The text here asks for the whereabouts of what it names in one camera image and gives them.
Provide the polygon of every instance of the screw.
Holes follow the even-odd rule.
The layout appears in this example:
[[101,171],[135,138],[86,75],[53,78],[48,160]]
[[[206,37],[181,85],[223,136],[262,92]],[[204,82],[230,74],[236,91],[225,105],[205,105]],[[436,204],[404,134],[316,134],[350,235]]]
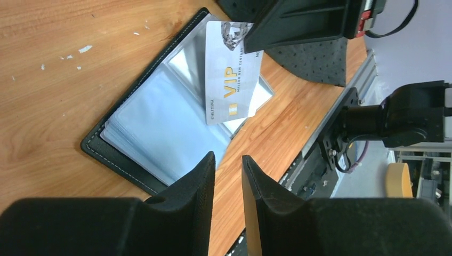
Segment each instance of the screw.
[[337,156],[337,151],[335,151],[334,149],[330,149],[328,151],[329,156]]

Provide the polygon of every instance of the black cable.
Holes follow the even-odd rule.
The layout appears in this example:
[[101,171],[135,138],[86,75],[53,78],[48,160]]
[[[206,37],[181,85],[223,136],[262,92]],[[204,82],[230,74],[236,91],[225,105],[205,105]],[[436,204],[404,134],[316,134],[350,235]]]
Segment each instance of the black cable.
[[397,27],[396,29],[394,29],[393,31],[384,34],[384,35],[378,35],[378,34],[374,34],[372,31],[368,30],[366,31],[366,36],[370,37],[370,38],[382,38],[385,36],[390,36],[393,35],[399,31],[401,31],[402,29],[404,29],[411,21],[411,19],[413,19],[414,14],[416,14],[417,11],[417,7],[419,6],[419,0],[414,0],[414,5],[413,8],[411,9],[411,11],[408,13],[407,17],[403,20],[402,24],[400,24],[399,27]]
[[[350,145],[352,145],[352,143],[358,141],[359,138],[363,138],[363,137],[366,137],[366,136],[367,136],[367,135],[365,135],[365,134],[359,135],[359,136],[355,137],[354,139],[350,140],[349,143],[347,143],[347,146],[346,146],[346,148],[345,148],[345,152],[344,152],[344,154],[343,154],[343,156],[345,156],[345,159],[347,159],[347,165],[346,165],[345,170],[342,169],[342,167],[339,165],[339,160],[340,160],[340,159],[338,158],[339,154],[337,154],[336,156],[334,156],[334,162],[335,162],[335,165],[336,165],[336,168],[337,168],[338,171],[343,172],[343,173],[352,173],[352,172],[353,172],[353,170],[357,167],[357,165],[356,165],[356,166],[353,166],[353,165],[352,165],[352,161],[351,161],[350,158],[349,158],[348,152],[349,152]],[[366,144],[366,145],[367,145],[367,146],[365,147],[365,150],[362,152],[363,154],[361,154],[361,156],[360,156],[360,159],[361,159],[361,160],[362,160],[362,158],[364,158],[364,156],[365,156],[366,153],[367,153],[367,147],[368,147],[369,145],[368,145],[368,144]]]

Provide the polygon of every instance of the wooden table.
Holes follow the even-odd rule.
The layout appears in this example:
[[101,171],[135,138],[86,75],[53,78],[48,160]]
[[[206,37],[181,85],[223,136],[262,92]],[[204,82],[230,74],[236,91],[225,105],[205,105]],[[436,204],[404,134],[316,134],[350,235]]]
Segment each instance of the wooden table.
[[[0,211],[30,196],[148,197],[79,143],[203,6],[226,19],[213,0],[1,1]],[[348,80],[365,56],[363,40],[351,41]],[[245,226],[241,155],[279,179],[342,92],[268,56],[262,74],[276,95],[234,138],[217,172],[210,255],[225,254]]]

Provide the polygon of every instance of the card chip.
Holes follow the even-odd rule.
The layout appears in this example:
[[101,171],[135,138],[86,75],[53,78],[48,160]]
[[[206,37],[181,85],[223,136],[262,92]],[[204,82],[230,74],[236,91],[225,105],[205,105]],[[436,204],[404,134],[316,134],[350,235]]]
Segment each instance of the card chip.
[[229,104],[229,115],[235,116],[237,114],[237,104]]

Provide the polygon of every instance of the white stitching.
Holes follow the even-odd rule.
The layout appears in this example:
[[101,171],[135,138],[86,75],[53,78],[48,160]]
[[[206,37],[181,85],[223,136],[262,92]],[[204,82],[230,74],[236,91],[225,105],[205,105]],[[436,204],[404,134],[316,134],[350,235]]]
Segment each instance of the white stitching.
[[[126,101],[126,100],[132,95],[132,93],[135,92],[135,90],[136,90],[136,89],[141,85],[141,83],[143,82],[144,78],[147,77],[148,74],[154,69],[155,65],[156,65],[157,63],[160,62],[160,60],[161,60],[161,59],[166,55],[166,53],[173,47],[173,45],[174,45],[175,43],[177,43],[177,40],[178,40],[179,38],[181,38],[181,37],[185,34],[185,32],[187,31],[187,29],[189,29],[189,28],[191,27],[191,25],[193,25],[193,23],[195,23],[195,22],[198,20],[199,16],[201,16],[202,14],[207,14],[207,12],[201,11],[201,12],[193,19],[193,21],[192,21],[190,24],[188,24],[187,27],[185,27],[185,29],[182,31],[182,33],[180,34],[180,36],[179,36],[178,38],[176,38],[176,40],[175,40],[175,41],[174,41],[174,42],[166,49],[166,51],[160,56],[160,58],[158,58],[158,60],[152,65],[152,67],[148,70],[148,72],[146,72],[146,74],[141,78],[141,80],[138,82],[138,84],[135,86],[135,88],[129,93],[129,95],[127,96],[127,98],[126,98],[124,101]],[[100,132],[100,130],[101,130],[102,128],[104,128],[104,126],[105,126],[105,124],[102,124],[102,125],[100,126],[100,128],[94,133],[94,135],[91,136],[91,138],[90,138],[90,139],[88,140],[88,142],[86,143],[86,147],[87,147],[89,150],[91,150],[93,153],[95,153],[96,155],[102,157],[102,158],[103,158],[105,161],[107,161],[108,163],[112,164],[114,167],[120,169],[122,172],[124,172],[125,174],[127,174],[127,175],[128,175],[129,177],[131,177],[132,179],[138,181],[138,183],[140,183],[141,185],[145,186],[147,189],[151,190],[151,191],[154,192],[154,193],[157,193],[155,190],[153,190],[152,188],[148,187],[146,184],[144,184],[143,182],[141,182],[140,180],[138,180],[137,178],[135,178],[134,176],[132,176],[130,173],[124,171],[124,170],[121,169],[119,166],[117,166],[116,164],[112,163],[110,160],[106,159],[104,156],[102,156],[101,154],[97,153],[97,152],[94,151],[92,148],[90,148],[89,144],[90,144],[91,140],[92,140],[96,135],[98,135],[98,133]]]

